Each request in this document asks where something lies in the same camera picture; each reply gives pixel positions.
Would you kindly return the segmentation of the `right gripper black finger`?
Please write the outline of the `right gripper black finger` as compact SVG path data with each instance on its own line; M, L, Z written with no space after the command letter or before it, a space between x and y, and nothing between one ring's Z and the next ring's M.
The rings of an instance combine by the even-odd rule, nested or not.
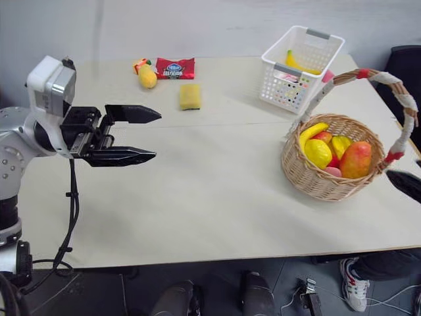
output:
M392 171L388 170L386 176L389 181L398 190L402 191L407 196L411 197L415 201L421 200L420 195L420 178L417 176L403 171Z

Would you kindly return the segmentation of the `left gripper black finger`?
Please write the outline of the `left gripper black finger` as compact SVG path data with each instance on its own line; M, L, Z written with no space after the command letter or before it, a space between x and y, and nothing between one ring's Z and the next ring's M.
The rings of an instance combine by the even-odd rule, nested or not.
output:
M128 146L93 149L86 153L85 161L92 167L127 167L138 165L156 157L156 153Z
M116 122L147 124L162 118L161 114L142 105L105 105L110 125Z

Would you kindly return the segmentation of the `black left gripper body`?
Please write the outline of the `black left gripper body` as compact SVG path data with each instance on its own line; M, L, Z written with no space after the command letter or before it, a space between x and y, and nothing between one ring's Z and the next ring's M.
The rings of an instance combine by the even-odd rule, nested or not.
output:
M96 107L71 107L60 128L72 158L90 157L94 151L110 147L114 143L109 134L113 124L112 117L102 117Z

